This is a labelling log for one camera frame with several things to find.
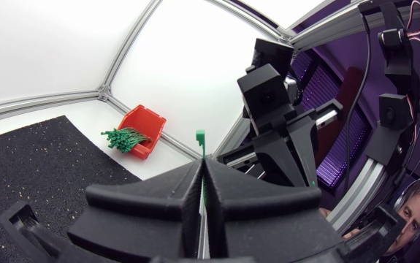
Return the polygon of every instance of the window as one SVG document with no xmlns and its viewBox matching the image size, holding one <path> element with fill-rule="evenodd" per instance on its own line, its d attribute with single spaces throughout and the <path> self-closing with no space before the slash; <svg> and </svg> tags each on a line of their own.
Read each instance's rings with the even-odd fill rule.
<svg viewBox="0 0 420 263">
<path fill-rule="evenodd" d="M 305 87 L 301 105 L 304 110 L 316 108 L 336 97 L 342 84 L 337 75 L 313 51 L 298 54 L 292 68 Z M 359 157 L 367 138 L 372 132 L 359 105 L 354 108 L 350 125 L 351 163 Z M 329 188 L 334 188 L 343 176 L 346 166 L 346 128 L 344 127 L 332 149 L 317 169 L 318 179 Z"/>
</svg>

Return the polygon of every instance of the black 3d-printed part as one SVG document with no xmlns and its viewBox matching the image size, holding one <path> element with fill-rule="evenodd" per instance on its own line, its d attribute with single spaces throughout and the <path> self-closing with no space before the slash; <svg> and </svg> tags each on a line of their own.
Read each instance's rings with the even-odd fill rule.
<svg viewBox="0 0 420 263">
<path fill-rule="evenodd" d="M 195 257 L 202 160 L 149 180 L 89 186 L 89 207 L 69 230 L 73 243 L 119 261 Z"/>
<path fill-rule="evenodd" d="M 212 258 L 292 262 L 341 244 L 318 212 L 320 189 L 277 186 L 211 160 L 206 167 Z"/>
</svg>

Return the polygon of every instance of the man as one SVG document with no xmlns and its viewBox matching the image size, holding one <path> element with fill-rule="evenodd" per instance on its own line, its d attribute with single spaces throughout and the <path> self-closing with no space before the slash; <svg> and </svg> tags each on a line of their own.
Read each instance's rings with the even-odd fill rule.
<svg viewBox="0 0 420 263">
<path fill-rule="evenodd" d="M 398 215 L 406 221 L 406 225 L 401 230 L 397 239 L 383 255 L 384 257 L 390 257 L 395 254 L 420 233 L 420 179 L 409 185 L 403 192 L 402 199 L 398 199 L 395 204 L 395 209 L 397 210 Z M 320 208 L 320 213 L 327 217 L 331 211 Z M 350 238 L 359 231 L 360 230 L 355 229 L 344 235 L 343 238 Z M 384 258 L 381 259 L 381 262 L 387 262 L 387 259 L 383 259 Z"/>
</svg>

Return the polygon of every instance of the metal bracket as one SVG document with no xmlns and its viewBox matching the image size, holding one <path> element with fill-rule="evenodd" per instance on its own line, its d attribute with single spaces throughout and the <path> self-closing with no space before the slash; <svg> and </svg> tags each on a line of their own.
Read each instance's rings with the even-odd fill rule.
<svg viewBox="0 0 420 263">
<path fill-rule="evenodd" d="M 98 100 L 102 102 L 107 102 L 110 96 L 112 96 L 112 91 L 110 85 L 101 85 L 98 90 Z"/>
</svg>

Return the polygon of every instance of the black rubber mat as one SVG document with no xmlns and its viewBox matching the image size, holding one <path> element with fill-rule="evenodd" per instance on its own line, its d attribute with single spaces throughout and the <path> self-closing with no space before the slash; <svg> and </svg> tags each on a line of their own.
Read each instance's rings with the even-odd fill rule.
<svg viewBox="0 0 420 263">
<path fill-rule="evenodd" d="M 65 116 L 0 135 L 0 215 L 25 200 L 41 224 L 64 238 L 86 207 L 86 186 L 139 180 Z M 28 262 L 1 224 L 0 262 Z"/>
</svg>

